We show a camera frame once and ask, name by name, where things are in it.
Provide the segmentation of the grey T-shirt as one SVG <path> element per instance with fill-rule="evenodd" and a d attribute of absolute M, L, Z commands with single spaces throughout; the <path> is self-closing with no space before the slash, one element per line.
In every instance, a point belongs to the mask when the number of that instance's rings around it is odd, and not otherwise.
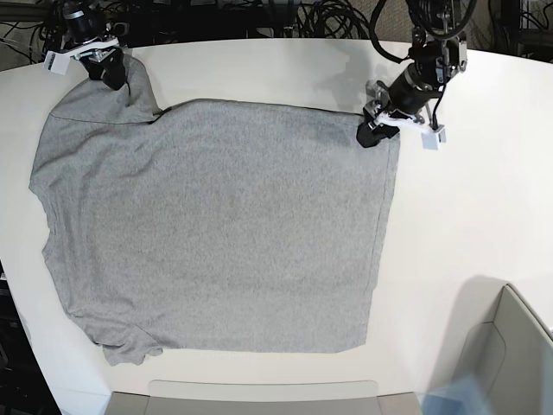
<path fill-rule="evenodd" d="M 48 114 L 29 180 L 67 317 L 111 365 L 169 348 L 339 353 L 367 337 L 400 143 L 362 117 L 156 104 L 144 65 Z"/>

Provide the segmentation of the grey tray bottom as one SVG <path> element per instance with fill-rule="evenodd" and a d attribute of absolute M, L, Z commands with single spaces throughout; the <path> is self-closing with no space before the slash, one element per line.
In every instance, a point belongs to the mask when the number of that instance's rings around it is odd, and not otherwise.
<path fill-rule="evenodd" d="M 413 392 L 378 395 L 372 380 L 222 384 L 153 380 L 146 394 L 114 392 L 107 414 L 421 414 Z"/>

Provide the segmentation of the grey bin right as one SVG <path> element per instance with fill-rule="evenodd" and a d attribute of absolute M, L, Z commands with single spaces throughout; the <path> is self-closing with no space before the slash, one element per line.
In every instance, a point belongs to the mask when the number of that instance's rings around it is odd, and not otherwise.
<path fill-rule="evenodd" d="M 469 332 L 458 375 L 467 414 L 552 413 L 552 333 L 513 285 Z"/>

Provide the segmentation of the blue translucent object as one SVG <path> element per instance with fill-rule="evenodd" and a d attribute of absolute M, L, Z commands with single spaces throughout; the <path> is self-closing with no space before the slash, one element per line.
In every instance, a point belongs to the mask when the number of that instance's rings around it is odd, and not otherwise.
<path fill-rule="evenodd" d="M 480 390 L 473 376 L 458 378 L 417 397 L 424 415 L 473 414 L 481 404 Z"/>

